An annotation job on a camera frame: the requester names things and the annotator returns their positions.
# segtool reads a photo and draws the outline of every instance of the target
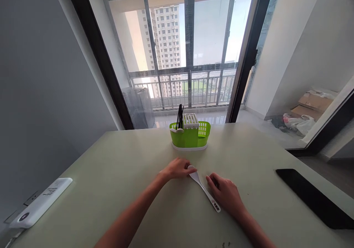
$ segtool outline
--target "light green table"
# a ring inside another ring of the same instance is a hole
[[[73,183],[15,242],[18,247],[92,247],[170,160],[186,157],[204,177],[231,179],[249,212],[278,247],[353,247],[354,233],[331,230],[275,169],[294,168],[354,218],[354,201],[250,125],[212,126],[204,151],[179,152],[168,129],[107,132],[61,177]],[[215,212],[192,179],[158,194],[130,247],[251,247],[236,222]]]

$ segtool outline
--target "plastic spoon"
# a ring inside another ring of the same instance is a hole
[[[188,169],[190,168],[195,168],[193,165],[189,165],[188,166]],[[215,208],[216,212],[220,212],[221,211],[221,208],[219,206],[219,204],[215,201],[215,199],[209,194],[209,192],[205,189],[205,187],[202,185],[202,183],[200,182],[200,179],[199,179],[199,174],[198,172],[194,172],[192,174],[189,175],[190,177],[192,177],[192,179],[194,181],[197,182],[197,184],[200,185],[200,187],[203,189],[204,193],[206,194],[206,196],[209,198],[211,204],[213,205],[213,207]]]

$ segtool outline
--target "cable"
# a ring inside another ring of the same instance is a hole
[[[7,243],[7,245],[5,246],[5,248],[9,248],[14,241],[21,235],[21,233],[23,233],[25,231],[25,229],[20,229],[20,231],[10,239],[10,241]]]

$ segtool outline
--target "plastic basket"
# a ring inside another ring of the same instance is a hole
[[[170,124],[170,128],[176,128],[177,123]],[[185,129],[184,133],[170,131],[172,144],[178,150],[203,150],[207,147],[210,134],[210,123],[199,121],[199,128]]]

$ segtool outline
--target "smartphone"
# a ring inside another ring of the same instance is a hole
[[[354,220],[296,170],[277,169],[276,173],[329,228],[354,230]]]

